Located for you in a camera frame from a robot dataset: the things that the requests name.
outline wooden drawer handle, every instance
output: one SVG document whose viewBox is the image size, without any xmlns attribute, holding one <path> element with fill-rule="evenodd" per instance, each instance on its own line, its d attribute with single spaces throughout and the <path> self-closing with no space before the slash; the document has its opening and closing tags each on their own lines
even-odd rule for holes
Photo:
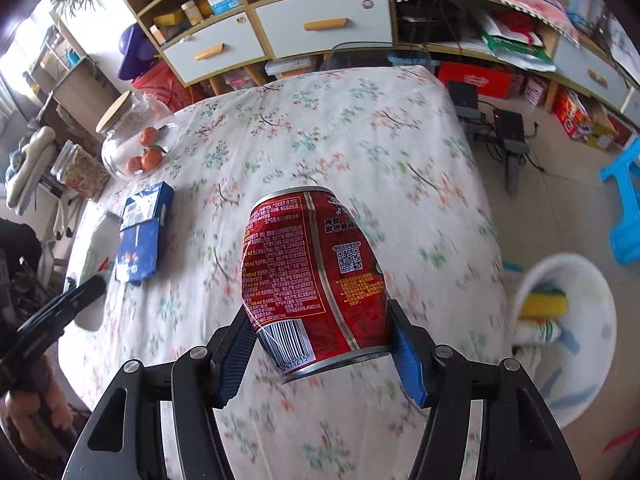
<svg viewBox="0 0 640 480">
<path fill-rule="evenodd" d="M 591 79 L 593 79 L 600 86 L 604 86 L 604 88 L 609 88 L 609 83 L 604 79 L 601 75 L 596 74 L 591 68 L 587 70 L 587 74 Z"/>
<path fill-rule="evenodd" d="M 225 47 L 224 43 L 220 43 L 219 45 L 212 46 L 207 50 L 203 50 L 202 52 L 197 53 L 194 57 L 197 61 L 201 59 L 207 59 L 207 57 L 215 56 L 216 54 L 220 54 L 222 49 Z"/>
<path fill-rule="evenodd" d="M 329 30 L 331 28 L 344 28 L 349 23 L 348 18 L 335 18 L 333 20 L 319 20 L 318 22 L 306 22 L 302 27 L 307 30 Z"/>
</svg>

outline red can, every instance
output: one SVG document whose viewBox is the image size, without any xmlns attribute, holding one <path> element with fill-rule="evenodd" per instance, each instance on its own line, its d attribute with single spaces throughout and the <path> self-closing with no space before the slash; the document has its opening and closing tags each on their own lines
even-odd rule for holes
<svg viewBox="0 0 640 480">
<path fill-rule="evenodd" d="M 385 280 L 331 190 L 267 195 L 242 246 L 242 300 L 283 382 L 390 351 Z"/>
</svg>

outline qr code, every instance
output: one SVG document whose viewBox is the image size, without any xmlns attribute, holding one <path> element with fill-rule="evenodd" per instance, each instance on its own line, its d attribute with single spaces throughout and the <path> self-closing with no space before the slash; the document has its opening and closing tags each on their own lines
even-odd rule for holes
<svg viewBox="0 0 640 480">
<path fill-rule="evenodd" d="M 357 247 L 352 249 L 343 249 L 337 251 L 338 265 L 340 266 L 340 274 L 360 270 L 362 268 L 362 260 L 360 259 L 360 250 Z"/>
</svg>

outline cabinet drawer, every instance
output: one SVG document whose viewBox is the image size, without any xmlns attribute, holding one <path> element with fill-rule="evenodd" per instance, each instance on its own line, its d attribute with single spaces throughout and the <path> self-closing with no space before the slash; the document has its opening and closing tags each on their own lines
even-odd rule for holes
<svg viewBox="0 0 640 480">
<path fill-rule="evenodd" d="M 620 110 L 628 93 L 624 78 L 586 47 L 578 48 L 561 36 L 554 63 L 559 75 Z"/>
<path fill-rule="evenodd" d="M 255 10 L 276 57 L 392 41 L 388 0 L 281 0 Z"/>
<path fill-rule="evenodd" d="M 622 107 L 622 113 L 633 124 L 640 127 L 640 92 L 635 88 L 629 91 L 629 97 L 626 99 L 625 105 Z"/>
<path fill-rule="evenodd" d="M 214 54 L 219 45 L 222 50 Z M 191 34 L 164 54 L 182 81 L 193 84 L 213 72 L 263 57 L 264 51 L 246 13 L 241 12 Z"/>
</svg>

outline white bedsheet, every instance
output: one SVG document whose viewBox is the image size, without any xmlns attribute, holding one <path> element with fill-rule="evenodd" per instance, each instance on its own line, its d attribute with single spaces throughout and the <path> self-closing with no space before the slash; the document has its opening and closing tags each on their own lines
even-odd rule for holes
<svg viewBox="0 0 640 480">
<path fill-rule="evenodd" d="M 304 184 L 334 190 L 372 244 L 389 293 L 436 343 L 485 362 L 508 354 L 484 189 L 448 94 L 426 70 L 312 73 L 213 98 L 176 118 L 183 134 L 164 168 L 144 182 L 112 180 L 78 231 L 87 236 L 102 210 L 119 213 L 152 183 L 175 189 L 158 275 L 140 288 L 112 279 L 101 329 L 72 325 L 60 340 L 60 365 L 90 407 L 128 358 L 174 360 L 231 322 L 253 204 Z M 478 408 L 464 479 L 475 476 Z M 256 345 L 238 396 L 216 420 L 239 480 L 399 480 L 426 416 L 404 396 L 389 356 L 281 385 Z M 170 405 L 163 417 L 169 476 L 178 479 Z"/>
</svg>

